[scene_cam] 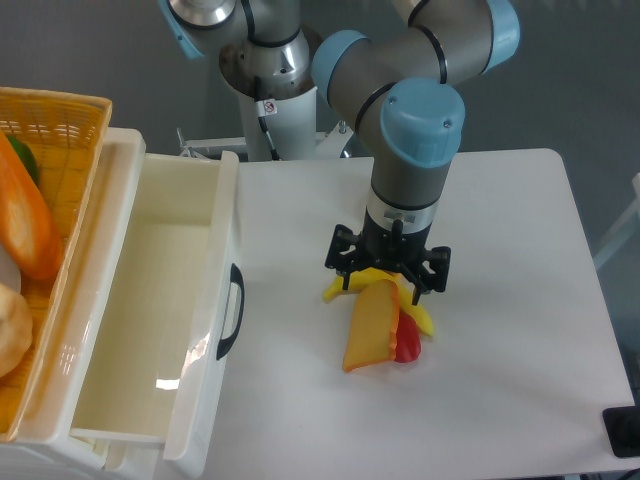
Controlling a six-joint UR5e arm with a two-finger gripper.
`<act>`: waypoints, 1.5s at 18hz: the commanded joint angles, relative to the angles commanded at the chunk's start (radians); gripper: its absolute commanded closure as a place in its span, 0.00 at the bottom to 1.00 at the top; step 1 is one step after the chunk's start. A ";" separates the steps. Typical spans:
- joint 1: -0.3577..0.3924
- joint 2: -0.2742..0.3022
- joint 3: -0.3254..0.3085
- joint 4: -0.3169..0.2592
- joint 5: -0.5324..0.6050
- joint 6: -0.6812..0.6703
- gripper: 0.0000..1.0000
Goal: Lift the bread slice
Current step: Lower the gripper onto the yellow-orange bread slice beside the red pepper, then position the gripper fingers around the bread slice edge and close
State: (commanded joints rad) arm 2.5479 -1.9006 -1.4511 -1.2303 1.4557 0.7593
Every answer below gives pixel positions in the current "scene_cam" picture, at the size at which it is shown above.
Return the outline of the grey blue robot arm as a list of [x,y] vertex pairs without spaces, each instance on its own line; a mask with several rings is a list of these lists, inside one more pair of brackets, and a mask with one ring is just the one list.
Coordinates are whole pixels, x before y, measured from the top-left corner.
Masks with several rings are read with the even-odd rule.
[[375,43],[354,30],[319,36],[297,1],[163,1],[186,57],[213,55],[239,102],[251,161],[317,156],[323,99],[373,155],[360,232],[334,230],[325,264],[343,279],[398,273],[416,295],[446,288],[451,251],[425,246],[465,106],[456,85],[510,59],[520,41],[508,1],[398,1],[405,23]]

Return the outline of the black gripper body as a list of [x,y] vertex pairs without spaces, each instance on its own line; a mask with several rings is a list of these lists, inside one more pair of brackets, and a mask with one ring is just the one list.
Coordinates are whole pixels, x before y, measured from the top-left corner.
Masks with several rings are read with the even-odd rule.
[[368,204],[360,233],[342,224],[335,227],[325,266],[338,276],[344,270],[353,273],[367,268],[399,273],[411,284],[421,280],[430,292],[443,292],[448,281],[451,249],[448,246],[426,248],[436,209],[435,204],[419,210]]

